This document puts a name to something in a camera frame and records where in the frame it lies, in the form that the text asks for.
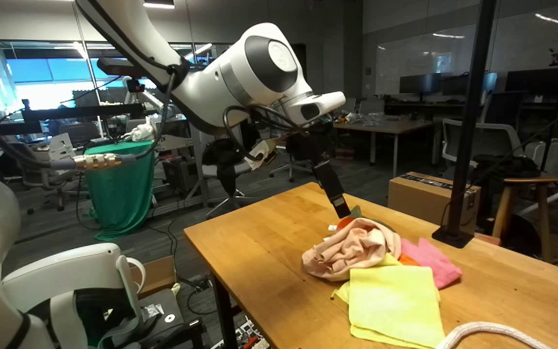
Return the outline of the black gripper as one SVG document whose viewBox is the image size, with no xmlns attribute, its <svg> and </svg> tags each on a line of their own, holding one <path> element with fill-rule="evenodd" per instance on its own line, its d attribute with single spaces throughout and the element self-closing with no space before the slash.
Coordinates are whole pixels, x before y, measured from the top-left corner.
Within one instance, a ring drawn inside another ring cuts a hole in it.
<svg viewBox="0 0 558 349">
<path fill-rule="evenodd" d="M 302 132 L 296 132 L 287 138 L 287 151 L 296 161 L 308 161 L 310 171 L 320 180 L 322 190 L 325 192 L 329 204 L 333 206 L 339 217 L 347 217 L 351 213 L 345 202 L 343 184 L 331 165 L 329 145 L 333 136 L 331 122 L 314 124 Z"/>
</svg>

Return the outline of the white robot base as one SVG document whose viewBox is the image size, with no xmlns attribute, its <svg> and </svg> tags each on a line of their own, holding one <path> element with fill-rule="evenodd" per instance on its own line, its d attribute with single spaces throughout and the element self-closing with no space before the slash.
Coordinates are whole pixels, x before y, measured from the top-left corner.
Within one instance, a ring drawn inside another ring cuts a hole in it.
<svg viewBox="0 0 558 349">
<path fill-rule="evenodd" d="M 2 275 L 19 225 L 15 194 L 0 182 L 0 349 L 141 349 L 134 258 L 99 242 Z"/>
</svg>

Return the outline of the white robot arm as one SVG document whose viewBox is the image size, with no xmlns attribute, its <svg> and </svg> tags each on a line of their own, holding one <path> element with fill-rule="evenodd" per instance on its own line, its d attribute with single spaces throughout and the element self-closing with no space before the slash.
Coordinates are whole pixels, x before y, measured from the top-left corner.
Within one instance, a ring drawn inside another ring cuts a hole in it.
<svg viewBox="0 0 558 349">
<path fill-rule="evenodd" d="M 143 0 L 74 0 L 83 17 L 145 78 L 149 78 L 188 120 L 207 134 L 231 136 L 231 128 L 256 112 L 283 118 L 289 134 L 302 134 L 300 149 L 339 217 L 351 213 L 345 190 L 314 145 L 316 126 L 341 109 L 343 91 L 316 93 L 275 23 L 248 27 L 236 43 L 201 70 L 192 72 L 153 27 Z"/>
</svg>

